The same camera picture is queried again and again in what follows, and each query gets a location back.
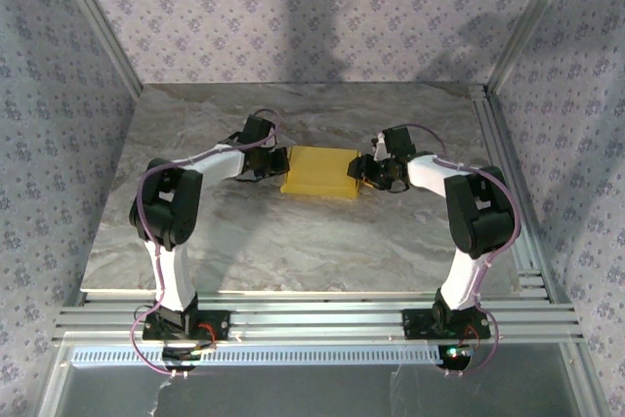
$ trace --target yellow block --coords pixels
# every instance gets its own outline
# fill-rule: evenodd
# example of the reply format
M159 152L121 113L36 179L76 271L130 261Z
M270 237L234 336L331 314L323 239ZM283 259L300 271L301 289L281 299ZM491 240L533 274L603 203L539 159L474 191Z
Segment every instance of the yellow block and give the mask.
M292 146L289 150L290 170L281 192L287 194L358 196L358 181L348 176L350 162L358 150Z

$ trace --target robotic arm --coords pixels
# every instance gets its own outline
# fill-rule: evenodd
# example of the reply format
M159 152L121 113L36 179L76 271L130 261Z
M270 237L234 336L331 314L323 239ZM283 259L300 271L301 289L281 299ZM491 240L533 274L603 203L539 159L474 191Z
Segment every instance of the robotic arm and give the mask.
M249 145L269 136L272 123L258 116L249 116L242 132L235 133L211 150L211 156L195 163L164 170L146 180L143 203L150 231L162 246L160 269L162 285L157 283L156 298L164 295L155 319L163 328L189 337L200 322L197 293L192 285L188 266L187 242L197 219L202 190L220 181L252 174L260 181L288 171L286 148L259 146L243 151ZM168 163L156 158L147 169ZM158 280L156 246L147 237L139 218L137 200L130 211L130 223L137 229L151 257L154 277Z
M376 189L393 190L400 182L430 190L447 203L449 227L456 244L447 280L437 291L430 312L404 311L408 339L457 337L468 325L489 337L485 315L476 308L479 274L487 254L505 244L514 230L512 206L491 181L478 174L449 169L437 163L436 155L417 152L405 127L391 128L373 141L374 154L355 159L348 174ZM496 167L481 171L504 182Z
M259 181L287 172L286 148L248 146L266 138L271 126L270 121L252 115L243 131L215 146L216 152L211 156L164 170L145 182L142 197L147 224L164 248L160 254L163 284L158 285L156 298L160 298L163 289L164 296L155 321L179 333L176 337L192 338L198 324L206 322L197 307L187 253L202 188L247 173L253 174L251 181ZM402 312L406 338L462 339L469 325L478 329L482 338L488 338L487 321L484 322L484 314L476 308L476 289L486 254L505 244L512 235L514 217L510 201L482 176L448 169L439 164L435 155L417 152L405 127L387 129L373 142L374 154L355 159L348 175L380 190L396 191L396 183L402 183L403 190L417 187L445 197L456 244L449 276L437 291L432 309ZM163 159L152 160L147 169L164 163L167 161ZM481 171L503 182L498 168ZM136 200L130 222L146 244L158 279L155 246L146 236Z

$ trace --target marble tabletop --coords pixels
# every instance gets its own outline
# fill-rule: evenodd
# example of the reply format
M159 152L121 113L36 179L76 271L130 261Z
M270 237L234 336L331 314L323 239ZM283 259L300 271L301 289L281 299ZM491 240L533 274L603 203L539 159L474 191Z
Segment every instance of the marble tabletop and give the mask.
M449 156L488 163L466 87L426 84L154 85L139 100L82 282L84 291L153 289L149 255L128 222L137 180L154 157L176 159L240 130L272 107L285 146L370 150L378 131L404 122L435 129ZM438 151L423 132L419 150ZM282 194L281 178L225 181L202 192L188 244L200 292L216 290L420 291L446 279L454 252L441 197L418 189L362 188L356 200ZM512 254L488 273L485 293L518 286Z

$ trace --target floral wallpaper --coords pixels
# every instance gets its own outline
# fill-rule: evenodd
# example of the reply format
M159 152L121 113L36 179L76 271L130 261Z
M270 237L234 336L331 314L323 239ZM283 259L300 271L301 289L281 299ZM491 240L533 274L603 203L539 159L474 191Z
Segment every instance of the floral wallpaper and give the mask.
M133 101L73 0L0 0L0 415L33 410Z
M145 83L485 83L527 0L99 1Z
M625 416L625 0L553 0L499 91L613 415Z

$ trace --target wire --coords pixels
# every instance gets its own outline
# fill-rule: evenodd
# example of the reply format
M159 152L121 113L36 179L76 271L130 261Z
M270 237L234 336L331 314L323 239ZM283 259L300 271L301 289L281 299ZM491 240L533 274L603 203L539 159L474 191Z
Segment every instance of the wire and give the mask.
M473 332L473 335L476 336L476 339L478 339L478 345L476 346L476 350L479 349L479 334L478 334L477 329L473 327L471 324L467 324L467 330L465 331L465 335L467 334L467 331Z
M472 166L465 166L465 165L462 165L462 164L458 165L458 164L455 164L455 163L444 161L444 160L441 160L438 157L434 158L434 162L437 165L442 166L443 168L448 168L448 169L451 169L451 170L465 171L465 172L468 172L468 173L478 174L478 175L482 176L483 178L489 180L494 185L496 185L497 188L504 193L504 195L506 196L506 198L510 202L510 205L512 207L512 212L513 212L513 218L515 220L515 227L514 227L514 229L512 231L512 234L511 234L510 238L508 239L508 241L506 241L502 246L500 246L495 251L490 252L488 254L488 256L486 257L486 260L484 261L484 264L479 268L478 277L476 278L476 282L475 282L475 284L474 284L474 286L472 288L472 291L471 291L471 294L476 299L476 310L478 310L480 313L483 313L483 314L486 315L488 320L490 322L492 322L493 328L495 330L494 331L495 332L494 344L493 344L493 347L492 347L490 353L488 354L486 359L482 363L480 363L476 368L472 368L471 370L469 370L470 372L476 372L476 371L479 371L479 370L483 369L492 360L493 356L495 355L495 352L497 351L497 348L499 347L499 324L497 323L497 320L495 319L495 316L489 310L487 310L487 309L485 309L485 308L483 308L481 306L481 304L479 302L479 290L481 289L481 283L484 280L484 277L486 276L486 273L488 272L488 270L492 266L493 260L497 256L499 256L501 253L503 253L504 251L510 249L510 247L515 243L515 241L517 240L517 238L521 234L521 215L520 215L521 210L519 209L519 205L517 204L514 196L510 192L510 190L508 188L506 188L506 185L504 185L497 178L495 178L494 176L486 173L485 171L482 171L479 168L474 168Z
M148 309L150 309L150 308L152 308L152 305L139 305L139 306L137 306L137 307L135 308L135 312L133 313L133 318L134 318L134 319L137 319L137 314L139 313L139 310L140 310L141 308L148 308Z
M145 173L143 173L141 177L139 178L139 182L137 183L137 211L139 213L139 220L141 221L141 225L144 227L144 231L146 232L147 238L152 243L154 243L154 258L155 258L154 263L156 265L156 280L157 280L156 289L160 290L160 296L158 300L156 300L156 303L154 304L152 308L142 313L139 317L135 319L135 322L133 322L133 325L130 328L130 343L132 344L133 349L135 350L135 353L141 359L141 361L145 363L151 370L155 371L156 373L160 373L163 375L171 375L171 372L164 370L162 368L159 368L158 366L154 365L151 361L149 361L149 359L144 354L142 354L142 352L139 350L139 347L137 346L137 341L135 340L135 331L137 329L137 326L142 321L144 321L150 314L156 312L163 304L163 299L165 298L165 282L163 279L163 270L160 265L161 245L158 242L158 239L156 238L156 236L154 236L154 233L151 232L147 224L146 209L144 207L144 199L143 199L144 185L148 178L151 178L157 173L161 173L166 170L171 170L172 168L180 168L181 166L191 165L193 163L197 163L199 161L202 161L218 153L225 153L227 151L235 151L235 150L237 151L249 150L250 148L262 146L265 143L269 142L271 139L274 139L275 136L280 131L280 127L281 127L281 119L280 119L279 114L273 109L262 108L262 109L257 110L254 113L254 115L258 114L259 112L269 112L274 117L273 128L264 139L260 139L259 141L255 143L246 144L243 146L227 146L227 147L220 147L217 149L211 148L210 150L203 151L187 159L176 160L176 161L172 161L169 163L165 163L163 165L155 166L154 168L150 168Z
M197 325L197 327L201 327L202 329L206 329L210 333L211 341L212 341L213 344L215 344L217 342L217 335L215 334L215 329L213 329L213 326L211 326L207 322L200 322Z

